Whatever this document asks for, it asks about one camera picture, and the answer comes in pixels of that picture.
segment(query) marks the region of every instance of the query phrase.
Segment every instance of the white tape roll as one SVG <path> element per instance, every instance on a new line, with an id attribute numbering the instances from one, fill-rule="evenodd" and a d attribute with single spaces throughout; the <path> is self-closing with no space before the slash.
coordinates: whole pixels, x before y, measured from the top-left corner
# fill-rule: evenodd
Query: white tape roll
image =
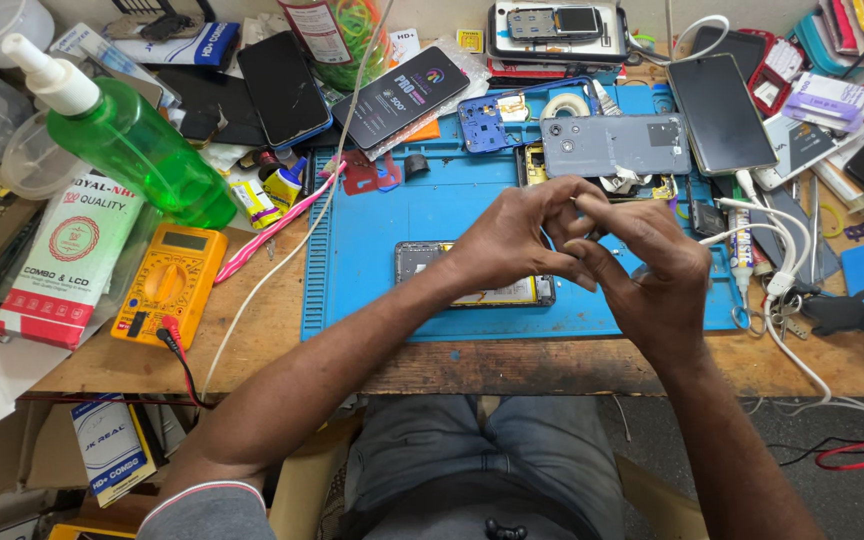
<path id="1" fill-rule="evenodd" d="M 592 114 L 582 97 L 573 93 L 563 93 L 549 100 L 538 118 L 554 118 L 559 111 L 567 111 L 572 117 L 588 117 Z"/>

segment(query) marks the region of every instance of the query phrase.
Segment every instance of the white wall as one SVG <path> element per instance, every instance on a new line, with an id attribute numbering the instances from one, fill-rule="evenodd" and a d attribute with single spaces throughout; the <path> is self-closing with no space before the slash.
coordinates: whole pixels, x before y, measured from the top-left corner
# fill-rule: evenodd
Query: white wall
<path id="1" fill-rule="evenodd" d="M 385 0 L 373 0 L 380 5 Z M 41 0 L 52 13 L 56 31 L 84 20 L 104 25 L 119 17 L 110 0 Z M 241 22 L 262 12 L 278 11 L 276 0 L 211 0 L 217 19 Z M 495 0 L 395 0 L 389 15 L 390 30 L 415 28 L 422 39 L 443 34 L 454 35 L 457 28 L 484 29 L 486 12 Z M 673 0 L 674 32 L 686 30 L 696 19 L 719 14 L 733 28 L 757 28 L 784 35 L 809 10 L 815 0 Z M 621 7 L 629 19 L 630 30 L 637 28 L 664 42 L 666 36 L 665 0 L 625 0 Z"/>

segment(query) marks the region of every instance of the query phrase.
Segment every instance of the person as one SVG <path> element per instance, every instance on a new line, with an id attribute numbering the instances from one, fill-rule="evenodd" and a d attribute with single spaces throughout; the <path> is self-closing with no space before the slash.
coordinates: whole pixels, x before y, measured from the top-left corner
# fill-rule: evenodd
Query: person
<path id="1" fill-rule="evenodd" d="M 594 241 L 602 234 L 625 242 L 649 271 L 632 279 Z M 453 300 L 544 274 L 601 288 L 653 366 L 710 538 L 823 538 L 705 344 L 710 263 L 665 202 L 610 204 L 575 176 L 505 189 L 421 273 L 222 401 L 182 443 L 138 539 L 275 538 L 260 494 L 267 471 Z M 623 538 L 621 485 L 594 397 L 506 398 L 481 430 L 465 396 L 370 397 L 344 495 L 344 540 Z"/>

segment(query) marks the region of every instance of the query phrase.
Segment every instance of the green spray bottle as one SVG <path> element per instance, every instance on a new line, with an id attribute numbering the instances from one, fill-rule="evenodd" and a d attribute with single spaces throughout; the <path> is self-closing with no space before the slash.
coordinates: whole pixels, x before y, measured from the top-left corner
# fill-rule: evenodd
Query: green spray bottle
<path id="1" fill-rule="evenodd" d="M 221 229 L 235 216 L 229 188 L 214 167 L 138 92 L 120 80 L 90 80 L 71 62 L 45 55 L 20 33 L 2 52 L 26 74 L 26 86 L 52 110 L 55 143 L 175 223 Z"/>

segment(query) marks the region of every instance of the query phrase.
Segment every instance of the pink brush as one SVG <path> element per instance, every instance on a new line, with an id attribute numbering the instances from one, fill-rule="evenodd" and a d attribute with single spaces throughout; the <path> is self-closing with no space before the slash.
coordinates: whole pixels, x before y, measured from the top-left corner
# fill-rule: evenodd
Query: pink brush
<path id="1" fill-rule="evenodd" d="M 297 215 L 302 214 L 306 211 L 307 208 L 312 206 L 312 203 L 316 202 L 316 200 L 322 196 L 326 190 L 329 189 L 329 186 L 335 182 L 335 178 L 339 176 L 342 171 L 346 170 L 346 163 L 343 161 L 339 163 L 339 166 L 336 168 L 336 171 L 332 173 L 332 176 L 328 177 L 325 183 L 316 190 L 315 193 L 309 195 L 305 199 L 300 202 L 296 202 L 294 206 L 289 208 L 289 211 L 285 212 L 278 221 L 271 224 L 270 227 L 265 230 L 259 232 L 255 238 L 249 240 L 246 245 L 242 246 L 242 249 L 236 251 L 235 254 L 228 260 L 228 262 L 222 266 L 222 270 L 219 271 L 219 274 L 215 276 L 215 284 L 221 284 L 225 280 L 227 280 L 230 276 L 232 276 L 235 272 L 242 268 L 243 264 L 249 260 L 249 258 L 258 250 L 258 248 L 265 243 L 266 240 L 269 240 L 275 233 L 278 233 L 282 230 L 283 227 L 288 225 L 293 219 L 296 218 Z"/>

